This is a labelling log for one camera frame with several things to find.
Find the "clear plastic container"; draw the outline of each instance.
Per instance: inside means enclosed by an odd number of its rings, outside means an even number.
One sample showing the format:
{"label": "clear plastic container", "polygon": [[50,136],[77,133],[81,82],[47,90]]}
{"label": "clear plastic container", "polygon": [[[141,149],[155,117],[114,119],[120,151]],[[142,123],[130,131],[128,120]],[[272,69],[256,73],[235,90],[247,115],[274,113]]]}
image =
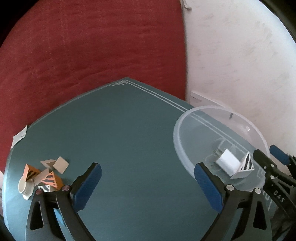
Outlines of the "clear plastic container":
{"label": "clear plastic container", "polygon": [[[260,149],[270,157],[269,149],[261,132],[242,115],[219,106],[193,108],[176,122],[173,139],[181,163],[193,178],[195,165],[203,162],[226,185],[232,184],[242,191],[263,187],[265,171],[252,154]],[[226,149],[240,161],[250,152],[255,170],[246,178],[230,179],[215,163]]]}

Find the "blue gripper pad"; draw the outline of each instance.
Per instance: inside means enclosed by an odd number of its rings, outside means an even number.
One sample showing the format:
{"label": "blue gripper pad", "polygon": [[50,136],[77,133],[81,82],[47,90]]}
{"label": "blue gripper pad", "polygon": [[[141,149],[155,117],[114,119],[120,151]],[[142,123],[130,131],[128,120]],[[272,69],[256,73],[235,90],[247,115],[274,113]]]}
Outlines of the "blue gripper pad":
{"label": "blue gripper pad", "polygon": [[289,155],[279,149],[277,146],[272,145],[269,148],[270,154],[273,155],[276,159],[278,159],[282,164],[289,165],[290,159]]}
{"label": "blue gripper pad", "polygon": [[77,190],[75,195],[73,196],[73,204],[72,207],[75,212],[79,210],[83,210],[85,205],[87,204],[91,194],[96,188],[99,180],[102,177],[102,168],[99,164],[97,164],[94,169],[88,174],[85,181],[81,184],[80,188]]}
{"label": "blue gripper pad", "polygon": [[195,165],[194,177],[205,194],[207,200],[209,201],[211,207],[218,213],[221,213],[223,209],[222,195],[199,164]]}

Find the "table surface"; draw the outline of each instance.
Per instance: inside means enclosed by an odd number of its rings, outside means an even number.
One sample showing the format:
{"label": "table surface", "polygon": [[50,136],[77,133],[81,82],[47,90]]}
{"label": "table surface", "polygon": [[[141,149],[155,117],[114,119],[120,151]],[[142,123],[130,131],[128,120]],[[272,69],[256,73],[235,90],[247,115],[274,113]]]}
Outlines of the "table surface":
{"label": "table surface", "polygon": [[99,184],[78,212],[96,240],[200,240],[217,213],[173,144],[175,123],[191,108],[125,78],[37,120],[11,150],[5,170],[4,219],[12,235],[25,240],[32,197],[24,200],[17,190],[25,164],[43,170],[40,161],[62,156],[70,163],[60,175],[64,184],[93,162],[102,166]]}

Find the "red fabric backdrop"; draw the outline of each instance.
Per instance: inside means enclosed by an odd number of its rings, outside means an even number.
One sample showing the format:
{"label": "red fabric backdrop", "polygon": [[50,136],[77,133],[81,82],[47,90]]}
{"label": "red fabric backdrop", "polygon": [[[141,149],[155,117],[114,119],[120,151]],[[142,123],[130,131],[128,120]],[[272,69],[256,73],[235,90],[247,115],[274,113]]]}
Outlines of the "red fabric backdrop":
{"label": "red fabric backdrop", "polygon": [[53,108],[129,76],[185,96],[179,1],[40,0],[0,48],[0,170],[12,137]]}

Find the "white cup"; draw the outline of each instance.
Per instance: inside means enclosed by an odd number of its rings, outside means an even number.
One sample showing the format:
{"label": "white cup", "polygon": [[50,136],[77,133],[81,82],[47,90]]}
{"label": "white cup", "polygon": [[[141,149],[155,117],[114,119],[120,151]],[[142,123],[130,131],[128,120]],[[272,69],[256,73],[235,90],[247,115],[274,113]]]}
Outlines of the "white cup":
{"label": "white cup", "polygon": [[23,177],[19,180],[18,191],[22,194],[23,198],[28,200],[32,196],[34,190],[33,180],[26,181]]}

